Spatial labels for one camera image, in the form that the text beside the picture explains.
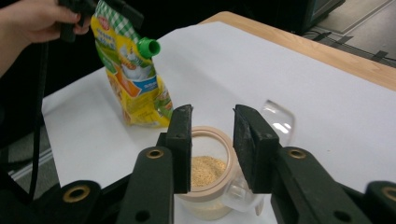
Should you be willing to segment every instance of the white tabletop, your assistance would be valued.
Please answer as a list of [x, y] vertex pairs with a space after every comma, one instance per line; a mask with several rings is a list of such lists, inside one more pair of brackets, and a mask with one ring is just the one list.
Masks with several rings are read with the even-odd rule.
[[[221, 22], [176, 30], [159, 42], [154, 65], [174, 106], [193, 106], [193, 126], [232, 137], [235, 105], [260, 109], [270, 99], [296, 118], [291, 144], [310, 151], [336, 181], [359, 191], [373, 180], [396, 182], [395, 91]], [[43, 114], [61, 186], [80, 179], [112, 184], [166, 132], [123, 123], [104, 69], [46, 97]], [[203, 223], [177, 201], [175, 208], [175, 223]], [[233, 211], [216, 223], [240, 218], [274, 221], [267, 209], [260, 217]]]

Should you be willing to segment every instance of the squeeze pouch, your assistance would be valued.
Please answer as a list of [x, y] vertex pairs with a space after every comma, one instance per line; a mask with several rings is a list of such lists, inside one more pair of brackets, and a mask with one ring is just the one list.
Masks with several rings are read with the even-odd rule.
[[125, 122], [167, 127], [173, 112], [172, 100], [151, 60], [160, 51], [159, 43], [141, 38], [131, 21], [104, 0], [98, 2], [91, 28]]

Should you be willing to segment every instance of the granular food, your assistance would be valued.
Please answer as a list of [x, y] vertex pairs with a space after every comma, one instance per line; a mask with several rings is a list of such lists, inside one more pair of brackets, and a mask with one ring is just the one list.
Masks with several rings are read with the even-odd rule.
[[213, 183], [225, 171], [224, 161], [210, 157], [192, 157], [191, 160], [191, 187], [199, 188]]

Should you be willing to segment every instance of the table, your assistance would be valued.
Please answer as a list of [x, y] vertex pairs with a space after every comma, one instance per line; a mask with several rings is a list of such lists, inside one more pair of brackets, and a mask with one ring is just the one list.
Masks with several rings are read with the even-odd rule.
[[[230, 12], [159, 42], [155, 67], [174, 105], [194, 107], [193, 126], [232, 136], [236, 104], [260, 109], [270, 99], [296, 118], [291, 144], [314, 154], [336, 181], [359, 191], [372, 180], [396, 182], [396, 69]], [[166, 131], [127, 127], [104, 69], [46, 97], [43, 115], [61, 186], [90, 179], [106, 187]], [[265, 200], [259, 217], [232, 211], [215, 223], [275, 222]], [[175, 223], [202, 221], [176, 201]]]

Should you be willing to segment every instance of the green checkered pattern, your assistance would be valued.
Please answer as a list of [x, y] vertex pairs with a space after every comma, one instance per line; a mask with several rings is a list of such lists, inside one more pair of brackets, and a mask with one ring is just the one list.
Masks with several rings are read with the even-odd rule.
[[130, 37], [133, 41], [138, 41], [136, 39], [137, 33], [129, 20], [106, 4], [105, 1], [99, 1], [94, 16], [107, 18], [110, 26], [116, 31], [116, 34]]

